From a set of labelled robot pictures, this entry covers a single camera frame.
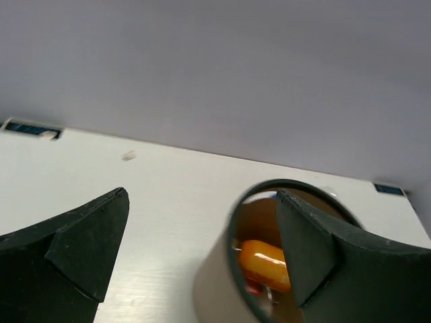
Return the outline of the red label water bottle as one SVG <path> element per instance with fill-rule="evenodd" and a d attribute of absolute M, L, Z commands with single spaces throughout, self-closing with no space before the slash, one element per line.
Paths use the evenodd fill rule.
<path fill-rule="evenodd" d="M 259 305 L 264 307 L 273 307 L 276 304 L 278 304 L 278 301 L 275 298 L 275 294 L 267 286 L 260 285 L 254 281 L 247 281 L 246 282 L 246 290 L 251 294 L 254 295 L 257 299 Z"/>

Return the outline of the orange juice bottle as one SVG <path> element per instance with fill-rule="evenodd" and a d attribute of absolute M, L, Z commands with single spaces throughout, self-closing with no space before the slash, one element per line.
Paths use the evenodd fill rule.
<path fill-rule="evenodd" d="M 247 240 L 240 247 L 238 262 L 247 279 L 281 293 L 290 291 L 290 278 L 281 248 L 259 240 Z"/>

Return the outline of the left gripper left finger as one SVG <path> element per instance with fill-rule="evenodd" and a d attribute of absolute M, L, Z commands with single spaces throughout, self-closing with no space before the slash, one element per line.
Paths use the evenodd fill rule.
<path fill-rule="evenodd" d="M 2 322 L 93 322 L 104 302 L 129 215 L 116 188 L 1 236 Z"/>

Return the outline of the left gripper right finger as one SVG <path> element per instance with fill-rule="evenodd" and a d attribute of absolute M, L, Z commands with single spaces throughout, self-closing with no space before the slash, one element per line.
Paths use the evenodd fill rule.
<path fill-rule="evenodd" d="M 429 322 L 430 250 L 374 235 L 281 190 L 290 284 L 306 322 Z"/>

